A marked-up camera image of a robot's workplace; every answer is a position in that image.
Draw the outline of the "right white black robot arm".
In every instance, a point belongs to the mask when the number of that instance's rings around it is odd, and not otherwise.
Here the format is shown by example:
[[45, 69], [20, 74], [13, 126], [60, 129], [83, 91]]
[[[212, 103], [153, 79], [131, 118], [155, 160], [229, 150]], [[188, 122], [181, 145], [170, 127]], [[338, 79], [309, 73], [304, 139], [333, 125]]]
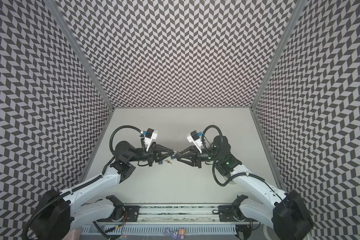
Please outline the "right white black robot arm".
[[232, 211], [238, 221], [257, 220], [273, 229], [281, 240], [303, 240], [315, 224], [301, 195], [295, 190], [287, 193], [255, 175], [231, 153], [231, 145], [219, 127], [210, 125], [206, 129], [218, 131], [210, 145], [206, 144], [206, 131], [193, 131], [187, 136], [193, 145], [174, 157], [198, 168], [203, 162], [212, 162], [213, 178], [219, 186], [233, 182], [256, 197], [256, 201], [245, 195], [235, 199]]

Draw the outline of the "blue padlock with keys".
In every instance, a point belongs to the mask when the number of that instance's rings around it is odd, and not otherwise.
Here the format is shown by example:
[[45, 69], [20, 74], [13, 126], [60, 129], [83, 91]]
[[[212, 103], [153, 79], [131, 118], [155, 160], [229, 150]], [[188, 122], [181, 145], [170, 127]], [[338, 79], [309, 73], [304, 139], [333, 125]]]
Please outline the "blue padlock with keys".
[[167, 164], [172, 164], [169, 160], [164, 160], [164, 161], [160, 161], [160, 162], [159, 162], [159, 165], [163, 165], [163, 164], [165, 164], [165, 163], [167, 163]]

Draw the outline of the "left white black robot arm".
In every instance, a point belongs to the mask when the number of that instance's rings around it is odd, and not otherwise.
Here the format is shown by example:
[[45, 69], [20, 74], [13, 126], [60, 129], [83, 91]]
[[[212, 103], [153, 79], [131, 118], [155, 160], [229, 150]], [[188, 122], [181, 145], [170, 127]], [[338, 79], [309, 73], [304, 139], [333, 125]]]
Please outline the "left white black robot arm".
[[[139, 133], [140, 148], [135, 148], [127, 141], [114, 144], [115, 135], [123, 129], [132, 129]], [[100, 219], [122, 218], [123, 203], [110, 195], [94, 204], [86, 202], [105, 190], [126, 181], [134, 172], [134, 162], [147, 162], [151, 167], [164, 159], [175, 155], [176, 151], [156, 144], [158, 131], [124, 125], [111, 134], [109, 148], [112, 158], [102, 171], [71, 188], [61, 192], [47, 191], [40, 199], [30, 220], [23, 228], [21, 238], [29, 239], [29, 231], [38, 240], [62, 240], [70, 231]]]

